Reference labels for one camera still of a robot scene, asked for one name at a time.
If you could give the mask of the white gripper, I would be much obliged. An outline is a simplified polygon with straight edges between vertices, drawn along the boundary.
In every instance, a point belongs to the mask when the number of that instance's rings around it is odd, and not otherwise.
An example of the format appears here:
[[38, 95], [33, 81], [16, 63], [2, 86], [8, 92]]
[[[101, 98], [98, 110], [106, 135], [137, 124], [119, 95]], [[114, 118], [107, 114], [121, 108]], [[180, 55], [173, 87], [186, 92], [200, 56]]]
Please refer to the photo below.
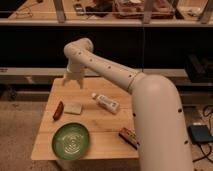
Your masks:
[[84, 87], [84, 69], [77, 68], [66, 68], [65, 78], [62, 80], [62, 85], [66, 85], [69, 80], [79, 80], [80, 89]]

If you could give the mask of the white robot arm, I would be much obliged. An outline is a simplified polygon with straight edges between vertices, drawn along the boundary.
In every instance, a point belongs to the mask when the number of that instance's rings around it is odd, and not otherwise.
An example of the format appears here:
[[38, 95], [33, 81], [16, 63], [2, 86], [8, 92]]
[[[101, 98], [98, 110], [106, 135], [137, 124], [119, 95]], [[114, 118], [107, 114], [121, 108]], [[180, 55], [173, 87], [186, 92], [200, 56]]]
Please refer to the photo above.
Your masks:
[[83, 83], [89, 68], [132, 95], [132, 115], [141, 171], [194, 171], [183, 107], [175, 85], [161, 75], [99, 57], [88, 38], [64, 47], [68, 65], [64, 80]]

